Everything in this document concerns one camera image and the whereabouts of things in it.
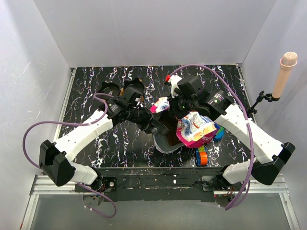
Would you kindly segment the pink pet food bag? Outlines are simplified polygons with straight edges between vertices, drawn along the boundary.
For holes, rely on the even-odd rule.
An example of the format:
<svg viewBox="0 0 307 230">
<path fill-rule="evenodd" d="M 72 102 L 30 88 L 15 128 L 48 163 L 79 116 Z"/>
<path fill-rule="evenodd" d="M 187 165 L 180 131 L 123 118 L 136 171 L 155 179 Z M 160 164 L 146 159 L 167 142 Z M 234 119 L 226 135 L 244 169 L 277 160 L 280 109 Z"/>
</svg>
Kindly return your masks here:
<svg viewBox="0 0 307 230">
<path fill-rule="evenodd" d="M 219 126 L 198 112 L 190 112 L 182 119 L 173 119 L 169 133 L 153 134 L 154 144 L 161 153 L 169 154 L 180 147 L 198 148 L 213 140 Z"/>
</svg>

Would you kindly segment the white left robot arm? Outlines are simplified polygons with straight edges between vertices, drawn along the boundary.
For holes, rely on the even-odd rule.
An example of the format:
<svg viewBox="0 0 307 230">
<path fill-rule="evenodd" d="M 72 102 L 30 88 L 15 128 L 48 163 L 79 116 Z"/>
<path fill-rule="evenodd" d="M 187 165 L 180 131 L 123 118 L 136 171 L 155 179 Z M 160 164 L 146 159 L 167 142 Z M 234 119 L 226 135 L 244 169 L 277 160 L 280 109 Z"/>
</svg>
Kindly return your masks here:
<svg viewBox="0 0 307 230">
<path fill-rule="evenodd" d="M 147 134 L 165 135 L 170 131 L 158 115 L 141 105 L 142 96 L 136 84 L 124 89 L 121 96 L 107 96 L 103 110 L 97 109 L 85 123 L 55 142 L 45 140 L 40 145 L 39 167 L 56 186 L 77 182 L 85 184 L 90 191 L 98 191 L 102 186 L 99 173 L 90 166 L 73 162 L 90 142 L 126 120 Z"/>
</svg>

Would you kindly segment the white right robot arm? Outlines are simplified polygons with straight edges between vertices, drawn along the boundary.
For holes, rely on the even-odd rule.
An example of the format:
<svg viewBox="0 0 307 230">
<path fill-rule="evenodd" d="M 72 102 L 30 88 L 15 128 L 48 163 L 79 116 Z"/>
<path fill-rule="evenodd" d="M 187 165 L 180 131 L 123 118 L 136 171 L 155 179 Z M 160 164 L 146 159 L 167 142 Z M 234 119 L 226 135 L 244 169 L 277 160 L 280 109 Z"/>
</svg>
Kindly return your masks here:
<svg viewBox="0 0 307 230">
<path fill-rule="evenodd" d="M 233 97 L 221 90 L 208 92 L 196 76 L 167 76 L 165 84 L 171 87 L 170 108 L 178 118 L 198 112 L 224 127 L 250 149 L 251 160 L 225 166 L 211 179 L 212 187 L 226 191 L 249 179 L 264 185 L 274 182 L 295 150 L 292 143 L 282 143 L 268 135 L 244 117 L 246 112 L 241 111 Z"/>
</svg>

